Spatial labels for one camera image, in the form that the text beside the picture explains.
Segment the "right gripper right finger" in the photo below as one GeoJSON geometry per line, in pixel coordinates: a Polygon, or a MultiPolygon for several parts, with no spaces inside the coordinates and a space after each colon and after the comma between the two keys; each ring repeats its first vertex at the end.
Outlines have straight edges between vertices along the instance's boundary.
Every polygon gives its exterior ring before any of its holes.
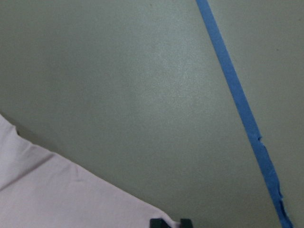
{"type": "Polygon", "coordinates": [[[192,221],[189,218],[180,219],[180,228],[192,228],[192,221]]]}

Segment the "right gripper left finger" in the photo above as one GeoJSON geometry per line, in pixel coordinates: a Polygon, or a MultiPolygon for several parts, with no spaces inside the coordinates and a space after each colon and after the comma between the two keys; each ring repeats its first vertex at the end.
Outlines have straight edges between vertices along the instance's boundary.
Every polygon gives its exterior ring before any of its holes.
{"type": "Polygon", "coordinates": [[[166,222],[161,218],[152,218],[149,228],[166,228],[166,222]]]}

